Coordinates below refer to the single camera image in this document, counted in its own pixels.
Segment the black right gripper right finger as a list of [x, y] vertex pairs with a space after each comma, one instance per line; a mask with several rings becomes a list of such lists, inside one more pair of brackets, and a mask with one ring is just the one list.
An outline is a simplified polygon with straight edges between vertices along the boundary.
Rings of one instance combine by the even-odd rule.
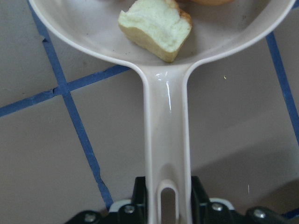
[[233, 224], [233, 217], [227, 205], [211, 201], [197, 176], [191, 177], [192, 221], [194, 224]]

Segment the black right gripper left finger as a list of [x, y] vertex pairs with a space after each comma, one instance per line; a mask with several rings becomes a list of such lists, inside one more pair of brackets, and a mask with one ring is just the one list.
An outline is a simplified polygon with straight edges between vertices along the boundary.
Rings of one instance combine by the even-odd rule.
[[131, 201], [120, 207], [118, 221], [120, 224], [148, 223], [148, 191], [145, 176], [135, 178]]

